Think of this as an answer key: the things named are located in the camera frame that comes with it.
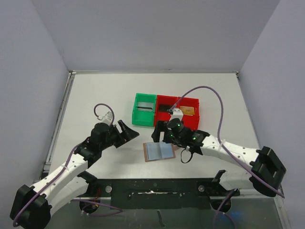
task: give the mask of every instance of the plastic bin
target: plastic bin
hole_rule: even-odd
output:
[[[194,108],[195,114],[190,115],[184,115],[182,118],[184,126],[192,129],[197,130],[199,125],[199,99],[193,99],[193,98],[183,98],[178,104],[177,108],[180,108],[180,106],[190,106]]]
[[[140,103],[152,103],[151,110],[145,109],[145,107],[139,106]],[[140,94],[137,93],[132,110],[132,124],[153,126],[155,107],[157,102],[156,94]]]
[[[171,115],[167,112],[178,100],[178,97],[157,95],[156,112],[154,114],[154,123],[156,126],[157,121],[168,121]]]

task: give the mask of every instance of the cable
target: cable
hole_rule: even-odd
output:
[[[72,149],[72,151],[70,152],[70,154],[69,154],[69,156],[68,156],[68,159],[67,159],[67,161],[66,161],[66,163],[65,163],[65,165],[64,165],[64,167],[62,168],[62,170],[59,172],[59,174],[56,176],[56,177],[54,177],[48,184],[46,184],[46,186],[44,186],[39,192],[37,192],[25,205],[24,205],[24,207],[20,210],[20,212],[16,215],[16,217],[15,217],[15,219],[14,219],[14,221],[13,221],[13,227],[18,227],[19,226],[19,224],[17,224],[17,221],[18,221],[18,219],[19,219],[19,217],[20,217],[20,215],[24,212],[24,210],[47,188],[47,187],[49,187],[50,185],[52,185],[53,183],[54,183],[54,181],[56,181],[57,180],[57,178],[59,178],[62,174],[63,174],[63,172],[64,172],[64,170],[66,169],[66,167],[67,167],[67,165],[69,164],[69,162],[70,162],[70,160],[71,160],[71,157],[72,157],[72,155],[73,155],[73,153],[74,153],[74,151],[76,150],[76,148],[80,145],[81,143],[79,143],[78,145],[76,145],[73,149]]]
[[[95,196],[95,198],[94,198],[94,202],[96,202],[96,200],[97,200],[97,198],[100,196],[100,193],[101,193],[101,190],[100,190],[100,188],[98,188],[97,189],[97,194],[96,194],[96,196]]]
[[[213,218],[213,229],[215,229],[216,217],[217,217],[217,215],[218,215],[220,209],[223,207],[223,205],[225,205],[225,204],[231,199],[231,197],[232,197],[236,192],[237,192],[237,190],[234,190],[234,189],[231,190],[231,191],[229,192],[229,194],[224,198],[224,200],[222,201],[222,203],[219,205],[218,209],[217,209],[216,212],[215,212],[214,218]],[[236,226],[234,220],[233,220],[229,215],[227,215],[227,214],[225,214],[225,215],[232,221],[232,223],[234,224],[234,228],[236,229],[237,226]]]
[[[193,158],[193,154],[191,153],[190,159],[189,159],[187,162],[184,162],[184,161],[182,161],[182,152],[183,152],[184,150],[182,150],[181,153],[180,153],[180,161],[181,161],[183,164],[186,164],[186,163],[189,163],[189,162],[191,161],[191,159]]]
[[[97,108],[98,106],[106,106],[106,107],[109,108],[109,110],[110,110],[111,113],[112,113],[112,120],[111,120],[111,123],[110,123],[110,125],[112,125],[113,122],[114,122],[114,112],[113,112],[112,108],[111,108],[110,106],[108,106],[107,104],[96,104],[95,107],[94,107],[94,109],[93,109],[93,112],[94,112],[94,114],[95,114],[96,117],[99,117],[99,116],[97,115],[96,111],[95,111],[96,108]]]
[[[209,87],[209,86],[198,86],[195,87],[189,91],[187,91],[183,96],[181,96],[181,98],[171,107],[171,111],[177,106],[177,104],[179,104],[179,102],[190,92],[199,89],[199,88],[206,88],[209,89],[211,91],[213,91],[220,102],[220,107],[221,107],[221,115],[220,115],[220,121],[219,121],[219,126],[218,126],[218,130],[217,130],[217,138],[218,138],[218,142],[219,144],[221,144],[222,148],[224,148],[224,150],[228,153],[228,155],[231,156],[231,158],[234,159],[234,161],[236,161],[242,168],[244,168],[249,174],[251,174],[255,179],[257,179],[260,183],[262,183],[263,185],[265,185],[267,188],[269,188],[270,190],[272,190],[273,192],[275,192],[276,194],[278,194],[280,197],[285,198],[285,196],[280,193],[278,190],[276,190],[274,187],[272,187],[271,185],[267,184],[266,182],[264,182],[261,178],[259,178],[256,174],[254,174],[250,169],[248,169],[241,161],[239,161],[228,149],[227,147],[224,146],[224,144],[222,144],[221,142],[221,138],[220,138],[220,129],[221,129],[221,125],[223,123],[223,118],[224,118],[224,104],[223,101],[220,97],[220,95],[218,94],[217,91],[215,91],[213,88]]]
[[[93,202],[93,201],[89,201],[89,200],[73,199],[72,201],[89,203],[90,205],[91,204],[97,204],[97,205],[100,205],[100,206],[103,206],[103,207],[107,207],[107,208],[110,208],[110,209],[118,210],[117,212],[107,213],[107,214],[89,214],[89,216],[94,216],[94,217],[112,216],[112,215],[116,215],[116,214],[119,214],[119,213],[123,212],[123,210],[121,208],[117,208],[117,207],[113,207],[113,206],[110,206],[110,205],[107,205],[107,204],[102,204],[102,203]]]

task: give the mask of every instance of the small object in bin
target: small object in bin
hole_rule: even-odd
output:
[[[182,113],[184,115],[193,116],[195,115],[195,109],[191,106],[180,106],[180,110],[182,110]]]
[[[160,104],[160,105],[159,105],[158,111],[160,111],[160,112],[168,112],[168,110],[169,110],[171,107],[172,107],[171,105]]]
[[[153,111],[153,103],[138,102],[138,111]]]
[[[143,144],[145,162],[176,158],[173,144],[148,142]]]

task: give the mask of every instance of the black base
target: black base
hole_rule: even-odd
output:
[[[106,186],[112,187],[110,193],[105,191]],[[111,205],[122,209],[211,209],[210,197],[229,193],[214,178],[98,179],[89,184],[82,197],[94,196],[97,188],[101,190],[100,197],[111,197]]]
[[[20,210],[29,202],[36,194],[34,187],[23,185],[18,189],[10,212],[10,218],[15,219]],[[17,223],[26,229],[42,229],[45,228],[50,221],[51,206],[45,196],[38,196],[20,215]]]
[[[257,150],[257,153],[259,156],[256,161],[250,163],[252,172],[278,190],[286,173],[285,166],[271,148],[264,146],[262,150]],[[249,180],[253,183],[253,187],[263,195],[268,197],[276,196],[275,192],[267,188],[256,178],[250,177]]]

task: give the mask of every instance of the white table surface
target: white table surface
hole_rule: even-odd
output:
[[[102,157],[88,169],[97,178],[198,178],[214,177],[220,169],[240,171],[241,168],[220,159],[195,154],[188,164],[180,162],[180,149],[175,159],[145,162],[143,143],[152,142],[152,127],[132,125],[132,109],[136,93],[181,96],[189,89],[207,85],[214,88],[224,102],[221,137],[241,146],[258,148],[254,129],[234,73],[222,74],[80,74],[75,75],[50,171],[61,165],[71,149],[90,135],[99,121],[93,114],[97,103],[110,105],[115,123],[122,119],[140,136],[116,149],[103,151]],[[220,104],[210,90],[198,89],[187,97],[199,98],[198,129],[217,134]],[[104,115],[106,107],[97,113]]]

